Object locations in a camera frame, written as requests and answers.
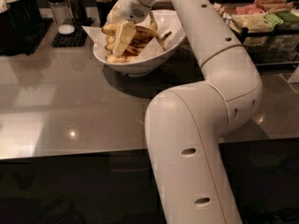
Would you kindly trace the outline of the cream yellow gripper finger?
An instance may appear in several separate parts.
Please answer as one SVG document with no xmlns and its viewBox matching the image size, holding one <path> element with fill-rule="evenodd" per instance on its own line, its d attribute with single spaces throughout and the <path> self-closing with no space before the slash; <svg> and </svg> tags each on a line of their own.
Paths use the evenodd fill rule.
<svg viewBox="0 0 299 224">
<path fill-rule="evenodd" d="M 136 33 L 135 24 L 130 21 L 119 23 L 116 30 L 112 53 L 121 56 L 130 44 Z"/>
</svg>

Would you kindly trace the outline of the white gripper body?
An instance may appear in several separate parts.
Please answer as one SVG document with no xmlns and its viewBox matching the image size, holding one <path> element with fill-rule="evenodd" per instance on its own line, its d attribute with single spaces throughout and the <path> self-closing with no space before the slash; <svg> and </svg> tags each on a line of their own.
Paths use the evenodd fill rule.
<svg viewBox="0 0 299 224">
<path fill-rule="evenodd" d="M 156 0 L 118 0 L 107 15 L 107 23 L 140 23 L 150 14 Z"/>
</svg>

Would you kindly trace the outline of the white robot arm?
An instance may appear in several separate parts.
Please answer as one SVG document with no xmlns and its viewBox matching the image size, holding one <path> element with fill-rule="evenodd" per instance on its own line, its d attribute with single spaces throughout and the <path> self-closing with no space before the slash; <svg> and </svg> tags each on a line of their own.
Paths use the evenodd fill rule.
<svg viewBox="0 0 299 224">
<path fill-rule="evenodd" d="M 156 0 L 119 0 L 117 15 L 142 22 Z M 259 72 L 208 0 L 171 0 L 203 80 L 160 92 L 145 132 L 167 224 L 243 224 L 219 140 L 246 123 L 263 96 Z"/>
</svg>

